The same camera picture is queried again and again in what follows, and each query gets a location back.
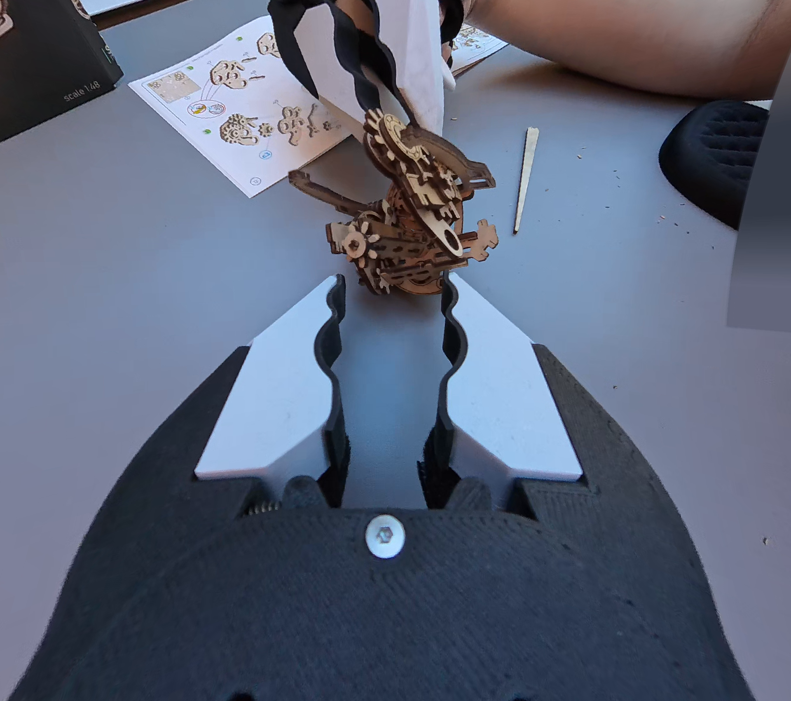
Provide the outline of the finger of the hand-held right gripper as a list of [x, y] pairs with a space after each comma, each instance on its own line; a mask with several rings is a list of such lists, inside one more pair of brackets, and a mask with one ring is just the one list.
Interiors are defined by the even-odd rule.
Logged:
[[444, 78], [438, 0], [372, 0], [375, 38], [391, 59], [394, 85], [410, 118], [440, 134], [444, 119]]
[[353, 76], [342, 67], [335, 50], [333, 7], [351, 19], [357, 32], [354, 41], [374, 38], [374, 16], [363, 0], [336, 0], [333, 5], [323, 3], [307, 9], [294, 36], [322, 104], [342, 124], [362, 124], [364, 110], [355, 93]]

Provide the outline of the wooden mechanical model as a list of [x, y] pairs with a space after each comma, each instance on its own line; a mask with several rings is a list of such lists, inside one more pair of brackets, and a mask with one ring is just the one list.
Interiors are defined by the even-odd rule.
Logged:
[[351, 216], [347, 223], [326, 225], [328, 242], [333, 253], [351, 261], [360, 283], [375, 294], [389, 293], [391, 289], [415, 295], [439, 294], [445, 271], [466, 267], [471, 259], [484, 261], [488, 249], [498, 245], [495, 226], [483, 219], [478, 222], [477, 231], [457, 232], [463, 256], [450, 256], [414, 218], [394, 184], [386, 198], [364, 204], [312, 182], [302, 170], [290, 172], [289, 182]]

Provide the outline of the assembly instruction booklet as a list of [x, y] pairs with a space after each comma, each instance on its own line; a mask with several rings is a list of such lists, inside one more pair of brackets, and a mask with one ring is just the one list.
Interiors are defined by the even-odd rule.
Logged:
[[348, 136], [282, 63], [269, 16], [130, 88], [249, 198]]

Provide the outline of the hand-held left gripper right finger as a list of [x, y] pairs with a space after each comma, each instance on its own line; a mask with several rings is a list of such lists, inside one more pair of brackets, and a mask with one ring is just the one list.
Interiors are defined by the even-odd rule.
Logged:
[[441, 309], [452, 367], [440, 381], [438, 467], [462, 478], [580, 478], [529, 337], [456, 273]]

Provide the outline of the thin wooden strip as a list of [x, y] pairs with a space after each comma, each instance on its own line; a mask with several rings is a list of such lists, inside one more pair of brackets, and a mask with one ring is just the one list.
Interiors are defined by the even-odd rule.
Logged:
[[520, 230], [520, 223], [522, 219], [522, 214], [524, 212], [524, 204], [527, 197], [529, 181], [531, 177], [531, 170], [535, 159], [538, 139], [539, 139], [539, 128], [528, 127], [524, 139], [524, 150], [523, 150], [522, 162], [520, 168], [517, 206], [516, 206], [515, 217], [513, 221], [513, 235], [518, 234]]

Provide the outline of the wooden gear assembly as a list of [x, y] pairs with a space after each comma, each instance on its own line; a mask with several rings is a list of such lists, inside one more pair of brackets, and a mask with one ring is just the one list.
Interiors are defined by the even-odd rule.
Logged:
[[496, 186], [489, 168], [470, 161], [444, 138], [381, 109], [365, 113], [363, 132], [370, 160], [393, 182], [410, 215], [460, 259], [463, 248], [453, 226], [474, 191]]

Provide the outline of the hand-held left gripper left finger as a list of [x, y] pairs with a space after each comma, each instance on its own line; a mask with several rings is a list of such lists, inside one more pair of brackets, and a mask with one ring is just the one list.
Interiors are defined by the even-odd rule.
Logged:
[[345, 430], [339, 357], [345, 280], [323, 280], [250, 344], [194, 473], [200, 479], [318, 479], [339, 468]]

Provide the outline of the black model kit box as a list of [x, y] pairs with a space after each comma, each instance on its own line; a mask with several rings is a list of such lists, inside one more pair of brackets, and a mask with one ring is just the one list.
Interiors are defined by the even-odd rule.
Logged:
[[112, 91], [122, 77], [79, 0], [1, 0], [1, 140]]

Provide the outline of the person's right forearm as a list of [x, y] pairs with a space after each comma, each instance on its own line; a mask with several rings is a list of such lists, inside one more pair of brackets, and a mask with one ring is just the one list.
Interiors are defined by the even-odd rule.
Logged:
[[477, 27], [572, 70], [648, 92], [771, 98], [789, 0], [471, 0]]

